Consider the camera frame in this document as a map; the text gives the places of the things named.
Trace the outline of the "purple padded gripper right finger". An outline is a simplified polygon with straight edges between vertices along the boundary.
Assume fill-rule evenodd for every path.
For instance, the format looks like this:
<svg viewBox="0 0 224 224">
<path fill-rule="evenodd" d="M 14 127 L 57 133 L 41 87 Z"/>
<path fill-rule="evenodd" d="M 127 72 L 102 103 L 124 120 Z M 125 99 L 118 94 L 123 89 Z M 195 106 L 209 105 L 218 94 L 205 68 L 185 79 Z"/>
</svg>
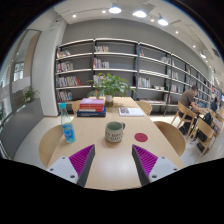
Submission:
<svg viewBox="0 0 224 224">
<path fill-rule="evenodd" d="M 132 145 L 132 156 L 142 186 L 155 182 L 179 170 L 167 157 L 157 157 L 137 145 Z"/>
</svg>

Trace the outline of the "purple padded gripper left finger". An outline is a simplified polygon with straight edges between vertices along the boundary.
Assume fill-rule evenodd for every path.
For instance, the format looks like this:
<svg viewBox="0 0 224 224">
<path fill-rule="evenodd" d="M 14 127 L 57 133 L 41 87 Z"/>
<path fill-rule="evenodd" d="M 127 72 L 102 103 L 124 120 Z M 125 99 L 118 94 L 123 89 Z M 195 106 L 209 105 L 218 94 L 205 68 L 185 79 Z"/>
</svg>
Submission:
<svg viewBox="0 0 224 224">
<path fill-rule="evenodd" d="M 95 156 L 95 145 L 81 149 L 67 157 L 62 156 L 47 171 L 67 181 L 84 187 Z"/>
</svg>

